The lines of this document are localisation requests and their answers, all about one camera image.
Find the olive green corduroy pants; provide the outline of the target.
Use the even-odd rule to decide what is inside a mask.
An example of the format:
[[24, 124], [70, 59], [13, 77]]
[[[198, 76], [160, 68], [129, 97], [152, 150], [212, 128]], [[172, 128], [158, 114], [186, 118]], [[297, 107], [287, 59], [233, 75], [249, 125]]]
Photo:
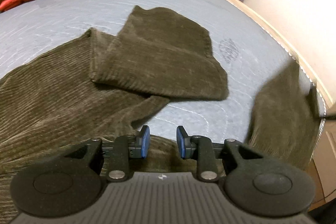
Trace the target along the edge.
[[[257, 94], [247, 143], [306, 169], [319, 135], [315, 86], [301, 91], [290, 60]], [[90, 28], [1, 79], [1, 223], [17, 214], [10, 181], [60, 147], [92, 137], [135, 135], [132, 124], [173, 98], [225, 100], [227, 73], [213, 57], [209, 32], [164, 7], [134, 6], [117, 36]], [[196, 171], [177, 143], [151, 138], [139, 170]]]

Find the blue quilted mattress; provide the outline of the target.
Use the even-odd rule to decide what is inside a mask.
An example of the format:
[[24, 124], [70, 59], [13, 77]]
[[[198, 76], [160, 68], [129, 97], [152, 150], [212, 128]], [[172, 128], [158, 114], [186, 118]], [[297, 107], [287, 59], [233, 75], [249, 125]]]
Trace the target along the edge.
[[297, 56], [225, 0], [34, 0], [1, 13], [1, 162], [175, 130], [313, 149], [319, 94]]

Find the wooden bed frame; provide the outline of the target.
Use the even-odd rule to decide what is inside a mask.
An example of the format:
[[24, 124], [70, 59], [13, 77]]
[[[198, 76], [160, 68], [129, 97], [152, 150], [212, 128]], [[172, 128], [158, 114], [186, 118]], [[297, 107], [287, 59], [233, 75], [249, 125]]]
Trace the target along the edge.
[[262, 16], [257, 12], [249, 8], [243, 2], [239, 0], [226, 0], [237, 9], [242, 11], [246, 16], [251, 18], [255, 23], [257, 23], [265, 32], [267, 32], [273, 39], [276, 40], [288, 53], [294, 54], [299, 61], [302, 69], [305, 73], [313, 80], [316, 80], [318, 91], [321, 93], [321, 97], [325, 100], [327, 108], [331, 108], [335, 104], [335, 99], [332, 98], [331, 94], [327, 91], [326, 86], [322, 80], [318, 77], [318, 74], [314, 71], [311, 65], [308, 63], [307, 59], [303, 57], [299, 50], [289, 42], [282, 34], [280, 34], [271, 24], [269, 24]]

